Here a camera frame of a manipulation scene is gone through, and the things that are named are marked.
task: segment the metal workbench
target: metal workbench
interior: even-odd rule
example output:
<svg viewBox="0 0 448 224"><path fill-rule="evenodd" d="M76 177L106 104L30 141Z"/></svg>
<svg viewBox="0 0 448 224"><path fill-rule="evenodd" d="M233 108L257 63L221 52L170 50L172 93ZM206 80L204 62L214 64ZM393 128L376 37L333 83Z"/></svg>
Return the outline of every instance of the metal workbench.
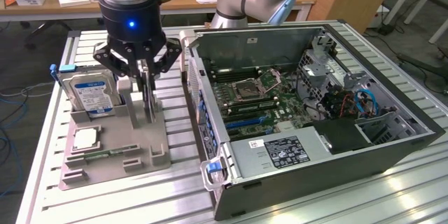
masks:
<svg viewBox="0 0 448 224"><path fill-rule="evenodd" d="M354 30L338 22L328 23L440 126L448 129L445 105ZM200 27L166 28L166 36L177 37L181 29L190 28ZM85 65L89 61L97 64L92 61L93 45L105 38L105 31L72 34L61 63ZM344 54L337 57L350 70L360 67ZM156 85L156 94L162 100L172 167L66 191L60 191L57 184L70 103L54 85L17 223L216 223L198 170L178 62ZM220 223L448 222L446 136L409 155L385 173Z"/></svg>

